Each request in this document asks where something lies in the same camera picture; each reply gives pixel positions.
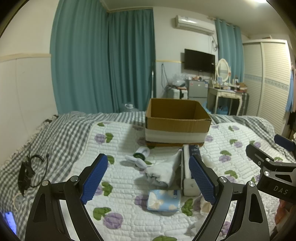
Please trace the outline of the white louvered wardrobe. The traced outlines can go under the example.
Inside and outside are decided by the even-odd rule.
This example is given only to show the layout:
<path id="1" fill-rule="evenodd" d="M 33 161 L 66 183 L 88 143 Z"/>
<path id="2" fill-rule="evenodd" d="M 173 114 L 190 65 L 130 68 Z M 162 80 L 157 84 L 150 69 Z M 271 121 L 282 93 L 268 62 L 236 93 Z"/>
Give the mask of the white louvered wardrobe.
<path id="1" fill-rule="evenodd" d="M 259 39 L 243 43 L 244 78 L 249 101 L 246 114 L 269 121 L 282 134 L 290 90 L 290 50 L 286 40 Z"/>

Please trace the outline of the brown cardboard box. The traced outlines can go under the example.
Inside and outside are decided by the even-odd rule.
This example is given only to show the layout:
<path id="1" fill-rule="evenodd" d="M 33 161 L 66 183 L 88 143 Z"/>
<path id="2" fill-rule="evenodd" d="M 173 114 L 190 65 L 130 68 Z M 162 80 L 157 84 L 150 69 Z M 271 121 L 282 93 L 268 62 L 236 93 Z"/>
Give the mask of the brown cardboard box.
<path id="1" fill-rule="evenodd" d="M 148 146 L 202 146 L 211 118 L 195 100 L 152 98 L 145 114 L 145 142 Z"/>

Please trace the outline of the oval vanity mirror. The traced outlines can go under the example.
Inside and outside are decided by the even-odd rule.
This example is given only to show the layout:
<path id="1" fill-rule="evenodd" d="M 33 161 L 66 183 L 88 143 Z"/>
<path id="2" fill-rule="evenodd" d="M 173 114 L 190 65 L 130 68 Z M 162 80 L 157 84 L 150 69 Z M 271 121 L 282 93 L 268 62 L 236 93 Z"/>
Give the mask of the oval vanity mirror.
<path id="1" fill-rule="evenodd" d="M 222 58 L 216 64 L 215 78 L 218 84 L 223 85 L 228 83 L 231 76 L 231 69 L 228 62 Z"/>

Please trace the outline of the white floral quilt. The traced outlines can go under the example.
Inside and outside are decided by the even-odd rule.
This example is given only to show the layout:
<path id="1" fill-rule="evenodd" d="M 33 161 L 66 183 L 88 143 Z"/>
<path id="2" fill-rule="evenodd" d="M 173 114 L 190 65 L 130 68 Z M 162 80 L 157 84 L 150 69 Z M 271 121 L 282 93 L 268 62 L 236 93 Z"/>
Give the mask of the white floral quilt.
<path id="1" fill-rule="evenodd" d="M 86 210 L 104 240 L 191 240 L 211 209 L 189 171 L 189 157 L 201 155 L 206 166 L 230 182 L 259 181 L 259 168 L 246 155 L 253 144 L 277 162 L 294 162 L 290 153 L 239 123 L 212 125 L 203 146 L 146 147 L 144 130 L 124 123 L 98 123 L 70 175 L 78 175 L 99 154 L 107 157 Z"/>

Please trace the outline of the teal curtain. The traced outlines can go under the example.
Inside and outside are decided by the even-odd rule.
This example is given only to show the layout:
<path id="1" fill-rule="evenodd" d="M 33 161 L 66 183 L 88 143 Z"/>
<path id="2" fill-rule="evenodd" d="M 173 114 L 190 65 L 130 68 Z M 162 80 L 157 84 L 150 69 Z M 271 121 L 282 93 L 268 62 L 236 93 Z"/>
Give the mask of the teal curtain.
<path id="1" fill-rule="evenodd" d="M 50 53 L 58 113 L 117 113 L 126 103 L 144 111 L 156 61 L 154 12 L 59 1 Z"/>
<path id="2" fill-rule="evenodd" d="M 225 59 L 231 68 L 231 77 L 243 82 L 244 56 L 240 27 L 228 24 L 225 20 L 216 19 L 215 28 L 218 40 L 219 59 Z"/>

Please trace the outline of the black wall television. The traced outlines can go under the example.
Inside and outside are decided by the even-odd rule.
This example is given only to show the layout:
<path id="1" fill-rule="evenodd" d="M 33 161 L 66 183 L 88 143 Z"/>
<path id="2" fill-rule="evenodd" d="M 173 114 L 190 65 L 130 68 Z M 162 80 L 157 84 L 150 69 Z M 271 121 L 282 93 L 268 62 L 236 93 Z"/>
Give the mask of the black wall television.
<path id="1" fill-rule="evenodd" d="M 184 69 L 214 74 L 215 56 L 200 51 L 185 49 Z"/>

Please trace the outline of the white green socks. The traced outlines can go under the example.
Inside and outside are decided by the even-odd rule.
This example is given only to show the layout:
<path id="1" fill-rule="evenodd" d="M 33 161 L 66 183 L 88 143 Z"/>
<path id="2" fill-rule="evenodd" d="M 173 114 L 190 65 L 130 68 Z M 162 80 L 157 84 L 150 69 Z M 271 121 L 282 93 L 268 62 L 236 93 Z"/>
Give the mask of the white green socks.
<path id="1" fill-rule="evenodd" d="M 132 155 L 126 155 L 125 160 L 129 163 L 135 164 L 140 169 L 147 168 L 148 164 L 145 162 L 150 154 L 150 149 L 147 146 L 140 147 Z"/>

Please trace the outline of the white dressing table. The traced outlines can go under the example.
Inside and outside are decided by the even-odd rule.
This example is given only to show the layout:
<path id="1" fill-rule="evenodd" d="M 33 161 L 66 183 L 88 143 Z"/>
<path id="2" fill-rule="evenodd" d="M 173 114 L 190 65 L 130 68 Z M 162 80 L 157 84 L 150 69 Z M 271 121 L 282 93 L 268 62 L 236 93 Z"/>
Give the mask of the white dressing table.
<path id="1" fill-rule="evenodd" d="M 237 99 L 239 101 L 239 104 L 238 104 L 236 116 L 239 116 L 239 112 L 242 107 L 242 97 L 243 97 L 242 92 L 238 92 L 238 91 L 234 91 L 234 90 L 216 89 L 213 87 L 209 87 L 206 108 L 208 108 L 208 110 L 213 111 L 214 114 L 217 114 L 219 99 L 220 98 L 230 99 L 230 109 L 229 109 L 229 115 L 230 115 L 230 111 L 231 111 L 232 105 L 233 105 L 233 100 Z"/>

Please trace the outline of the grey checkered bedsheet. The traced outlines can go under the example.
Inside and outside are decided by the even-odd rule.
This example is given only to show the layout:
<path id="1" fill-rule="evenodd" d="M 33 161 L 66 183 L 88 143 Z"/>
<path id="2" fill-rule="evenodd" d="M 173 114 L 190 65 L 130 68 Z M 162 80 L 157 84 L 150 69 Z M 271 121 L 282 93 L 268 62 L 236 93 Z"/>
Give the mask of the grey checkered bedsheet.
<path id="1" fill-rule="evenodd" d="M 108 157 L 108 169 L 95 197 L 86 208 L 105 240 L 191 240 L 205 212 L 201 198 L 183 197 L 176 213 L 147 210 L 148 193 L 153 189 L 144 171 L 125 162 L 125 155 L 144 145 L 143 112 L 84 114 L 69 113 L 43 123 L 28 143 L 10 156 L 1 167 L 1 212 L 10 211 L 16 221 L 18 238 L 24 240 L 37 188 L 19 195 L 17 180 L 27 155 L 32 161 L 33 183 L 42 179 L 66 181 L 91 164 L 99 153 Z M 274 143 L 273 126 L 263 118 L 213 115 L 201 154 L 219 176 L 234 183 L 257 182 L 259 168 L 245 154 L 254 144 L 276 161 L 288 159 Z"/>

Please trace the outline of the teal curtain left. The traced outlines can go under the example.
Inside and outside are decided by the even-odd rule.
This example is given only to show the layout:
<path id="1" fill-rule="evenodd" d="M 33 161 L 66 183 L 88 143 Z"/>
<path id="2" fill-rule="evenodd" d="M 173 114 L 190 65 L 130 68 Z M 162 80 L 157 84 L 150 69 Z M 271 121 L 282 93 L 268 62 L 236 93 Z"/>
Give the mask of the teal curtain left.
<path id="1" fill-rule="evenodd" d="M 154 12 L 59 1 L 50 53 L 58 113 L 117 113 L 126 103 L 144 111 L 156 61 Z"/>

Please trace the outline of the white towel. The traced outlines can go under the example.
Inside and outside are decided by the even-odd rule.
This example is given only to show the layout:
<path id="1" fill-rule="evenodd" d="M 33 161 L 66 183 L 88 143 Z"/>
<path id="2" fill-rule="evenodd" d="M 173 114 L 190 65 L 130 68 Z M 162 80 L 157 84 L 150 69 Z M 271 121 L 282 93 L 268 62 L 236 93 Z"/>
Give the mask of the white towel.
<path id="1" fill-rule="evenodd" d="M 174 181 L 176 171 L 181 164 L 181 159 L 182 150 L 178 149 L 174 155 L 170 156 L 164 162 L 147 167 L 145 170 L 147 180 L 152 185 L 169 188 Z"/>

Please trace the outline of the white air conditioner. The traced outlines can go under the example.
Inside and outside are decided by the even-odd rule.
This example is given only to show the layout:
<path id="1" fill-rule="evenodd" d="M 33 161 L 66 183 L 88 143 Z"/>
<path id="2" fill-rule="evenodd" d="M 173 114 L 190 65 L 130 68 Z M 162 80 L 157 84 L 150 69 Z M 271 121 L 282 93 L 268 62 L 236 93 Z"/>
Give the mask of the white air conditioner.
<path id="1" fill-rule="evenodd" d="M 214 35 L 215 33 L 215 25 L 213 23 L 180 16 L 177 15 L 175 17 L 176 28 L 203 33 L 209 36 Z"/>

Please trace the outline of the teal curtain right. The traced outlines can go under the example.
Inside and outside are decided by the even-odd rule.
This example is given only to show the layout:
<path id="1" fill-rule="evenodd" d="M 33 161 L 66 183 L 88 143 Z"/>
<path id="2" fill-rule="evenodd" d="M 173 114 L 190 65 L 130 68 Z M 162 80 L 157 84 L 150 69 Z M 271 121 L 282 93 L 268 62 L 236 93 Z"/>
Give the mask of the teal curtain right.
<path id="1" fill-rule="evenodd" d="M 215 28 L 218 40 L 219 59 L 225 59 L 231 68 L 231 77 L 243 82 L 244 56 L 240 27 L 228 24 L 225 20 L 216 19 Z"/>

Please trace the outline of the cream lace cloth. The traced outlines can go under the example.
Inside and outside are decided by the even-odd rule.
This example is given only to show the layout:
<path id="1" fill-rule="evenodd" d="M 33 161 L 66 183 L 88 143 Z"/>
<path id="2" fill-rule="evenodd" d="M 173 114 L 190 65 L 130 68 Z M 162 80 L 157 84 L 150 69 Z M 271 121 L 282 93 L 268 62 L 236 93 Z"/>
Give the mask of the cream lace cloth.
<path id="1" fill-rule="evenodd" d="M 201 196 L 200 199 L 200 213 L 203 216 L 207 216 L 212 209 L 212 204 L 204 199 L 204 196 Z"/>

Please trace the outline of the light blue patterned cloth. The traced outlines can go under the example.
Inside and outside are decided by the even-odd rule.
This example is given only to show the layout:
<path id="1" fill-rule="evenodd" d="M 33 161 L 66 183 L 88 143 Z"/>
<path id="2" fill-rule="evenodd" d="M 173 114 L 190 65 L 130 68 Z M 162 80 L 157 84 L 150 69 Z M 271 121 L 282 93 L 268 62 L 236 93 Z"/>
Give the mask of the light blue patterned cloth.
<path id="1" fill-rule="evenodd" d="M 149 192 L 147 209 L 150 211 L 176 212 L 180 208 L 180 190 L 155 189 Z"/>

